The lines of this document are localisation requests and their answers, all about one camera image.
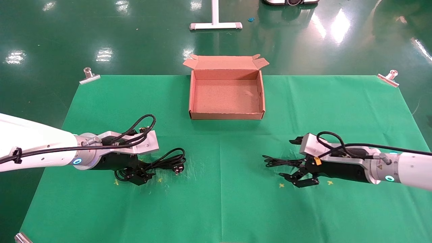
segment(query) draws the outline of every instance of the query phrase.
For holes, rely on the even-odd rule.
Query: green tablecloth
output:
[[[300,157],[288,140],[322,130],[428,150],[399,89],[375,76],[264,76],[262,121],[191,121],[189,78],[102,76],[80,86],[64,130],[122,132],[152,113],[152,157],[183,147],[186,170],[157,171],[138,187],[117,185],[111,171],[47,168],[22,231],[35,243],[432,241],[430,192],[325,177],[298,189],[277,175],[289,167],[266,168],[261,157]]]

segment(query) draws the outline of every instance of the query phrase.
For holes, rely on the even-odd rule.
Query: cable connector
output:
[[[178,166],[174,166],[172,168],[172,171],[175,172],[175,175],[178,176],[180,173],[182,173],[184,170],[184,164],[178,165]]]
[[[138,134],[137,131],[135,131],[135,129],[133,129],[130,132],[128,132],[126,135],[128,135],[128,136],[134,136],[134,135],[137,135],[137,134]]]
[[[20,147],[17,147],[17,148],[15,149],[15,151],[13,152],[12,155],[13,155],[13,156],[16,155],[16,159],[13,160],[14,163],[15,163],[15,164],[21,164],[21,162],[22,162],[22,159],[21,159],[21,156],[22,156],[22,149],[21,149]]]
[[[144,133],[147,130],[147,128],[140,128],[139,131],[140,133]]]

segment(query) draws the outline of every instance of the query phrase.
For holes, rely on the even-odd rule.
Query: glossy floor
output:
[[[270,62],[263,74],[398,70],[400,90],[432,146],[431,10],[428,0],[301,7],[220,0],[220,21],[242,22],[243,29],[193,32],[190,23],[211,21],[210,0],[7,1],[0,8],[0,112],[59,128],[84,67],[97,74],[189,74],[182,62],[190,54],[259,53]],[[0,217],[8,219],[0,223],[7,232],[0,242],[19,230],[41,173],[0,175]]]

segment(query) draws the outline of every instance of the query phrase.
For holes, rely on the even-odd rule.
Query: black power cord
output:
[[[98,149],[118,149],[118,148],[133,147],[135,145],[138,145],[138,144],[144,142],[145,139],[147,138],[147,134],[153,129],[153,126],[156,123],[156,118],[152,114],[147,114],[147,115],[142,116],[140,119],[138,119],[138,121],[128,131],[126,131],[126,132],[122,133],[121,135],[119,135],[118,137],[114,138],[114,141],[117,141],[118,139],[124,137],[126,134],[128,134],[128,132],[130,132],[131,130],[133,130],[138,125],[138,123],[140,121],[142,121],[146,117],[153,118],[153,122],[151,123],[151,125],[148,128],[146,128],[145,131],[140,136],[137,136],[135,138],[132,138],[132,139],[129,139],[129,140],[126,140],[126,141],[123,142],[123,143],[126,143],[126,144],[122,144],[122,145],[108,145],[108,146],[63,147],[63,148],[52,148],[52,149],[36,150],[36,151],[31,151],[31,152],[26,152],[26,153],[21,153],[21,154],[14,153],[12,156],[0,159],[0,164],[6,163],[6,162],[9,162],[9,161],[20,160],[21,158],[24,158],[24,157],[38,155],[38,154],[44,154],[44,153],[56,153],[56,152],[73,151],[73,150],[98,150]]]
[[[330,150],[327,151],[327,152],[325,152],[325,153],[323,153],[323,154],[321,154],[320,156],[318,156],[318,158],[322,158],[322,157],[324,157],[324,156],[326,156],[328,154],[331,154],[334,151],[337,151],[337,150],[340,150],[340,149],[344,150],[344,152],[346,153],[347,152],[347,150],[346,150],[347,147],[354,147],[354,146],[375,147],[375,148],[382,148],[382,149],[394,150],[394,151],[405,152],[405,153],[416,153],[416,154],[422,154],[422,155],[432,156],[431,152],[424,152],[424,151],[418,151],[418,150],[404,149],[404,148],[385,146],[385,145],[379,145],[379,144],[365,144],[365,143],[345,144],[343,142],[343,140],[340,138],[339,135],[337,135],[335,133],[332,133],[332,132],[328,132],[328,131],[324,131],[324,132],[318,133],[318,135],[317,135],[318,142],[320,142],[320,136],[322,134],[329,134],[329,135],[335,136],[339,140],[339,142],[340,142],[341,145],[338,146],[338,147],[331,147],[330,146],[331,147]]]
[[[264,162],[266,162],[266,167],[275,167],[275,166],[281,166],[281,165],[288,165],[288,166],[294,166],[299,167],[302,164],[302,160],[282,160],[282,159],[276,159],[267,155],[263,155],[265,158]]]
[[[349,152],[349,151],[346,149],[345,143],[343,142],[342,138],[341,138],[339,135],[337,135],[336,133],[334,133],[334,132],[331,132],[331,131],[322,131],[322,132],[318,133],[318,134],[317,134],[317,141],[318,141],[318,143],[320,143],[321,145],[323,145],[324,147],[326,147],[326,148],[328,148],[328,149],[330,149],[330,150],[334,149],[334,147],[332,147],[331,145],[329,145],[329,144],[327,144],[327,143],[324,143],[324,142],[321,140],[321,135],[324,135],[324,134],[332,135],[333,137],[337,138],[337,139],[339,140],[340,146],[342,147],[342,150],[343,150],[346,154],[348,154],[350,157],[352,157],[352,158],[356,158],[356,157],[358,157],[358,155],[353,154],[353,153]]]
[[[181,154],[177,154],[169,158],[166,158],[168,155],[176,151],[180,151]],[[139,167],[142,168],[141,172],[143,173],[147,173],[151,169],[171,169],[178,175],[179,173],[182,173],[184,170],[184,163],[186,162],[185,155],[186,152],[184,151],[184,149],[175,148],[152,163],[144,163],[144,162],[139,163]],[[114,176],[119,181],[123,181],[123,182],[129,181],[127,169],[114,171]]]

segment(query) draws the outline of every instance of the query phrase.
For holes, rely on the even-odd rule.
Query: yellow label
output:
[[[321,165],[322,164],[320,158],[314,157],[314,160],[315,160],[315,164],[316,165]]]

